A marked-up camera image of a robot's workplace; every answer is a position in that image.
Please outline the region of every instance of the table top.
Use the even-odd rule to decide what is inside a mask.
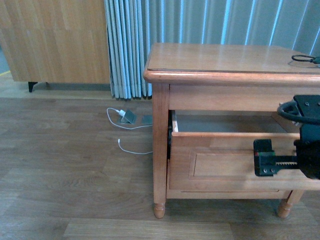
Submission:
[[[150,83],[320,84],[320,68],[278,46],[156,43],[144,71]]]

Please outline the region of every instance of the wooden table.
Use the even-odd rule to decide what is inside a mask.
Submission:
[[[320,181],[306,178],[298,169],[282,170],[274,177],[254,175],[254,139],[271,138],[277,155],[294,154],[299,129],[274,114],[279,103],[298,94],[320,94],[320,68],[292,61],[296,54],[301,53],[275,46],[156,43],[152,47],[144,78],[153,89],[157,218],[165,214],[166,199],[190,198],[283,199],[278,215],[286,217],[304,190],[320,189]],[[271,113],[284,133],[168,134],[174,110],[247,117]]]

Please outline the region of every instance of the pleated curtain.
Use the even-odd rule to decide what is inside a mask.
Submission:
[[[104,2],[116,98],[152,95],[142,74],[153,43],[280,46],[320,56],[320,0]]]

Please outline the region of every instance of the black robotic arm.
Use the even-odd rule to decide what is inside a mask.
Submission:
[[[300,123],[300,139],[293,143],[296,156],[276,156],[270,139],[257,139],[253,143],[255,175],[270,177],[282,169],[300,169],[306,177],[320,179],[320,95],[295,95],[277,112]]]

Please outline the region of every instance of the turned wooden leg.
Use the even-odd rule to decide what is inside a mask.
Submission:
[[[161,219],[165,214],[167,194],[169,85],[153,84],[152,92],[153,202],[154,215]]]
[[[165,203],[154,204],[154,215],[157,219],[162,219],[165,215],[166,207]]]
[[[303,190],[293,190],[290,192],[287,199],[282,199],[277,211],[278,217],[280,218],[288,217],[291,211],[291,208],[293,207],[294,204],[297,204],[300,201],[303,194],[304,194]]]

